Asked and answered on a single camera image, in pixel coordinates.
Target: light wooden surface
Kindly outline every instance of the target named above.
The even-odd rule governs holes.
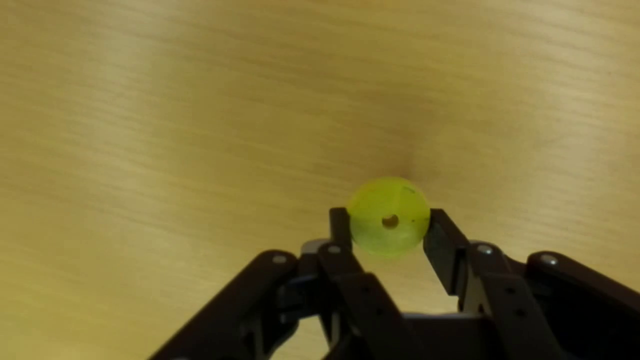
[[[640,287],[633,0],[0,0],[0,357],[146,357],[254,254],[407,176]],[[420,255],[366,260],[404,310]],[[319,327],[277,357],[321,357]]]

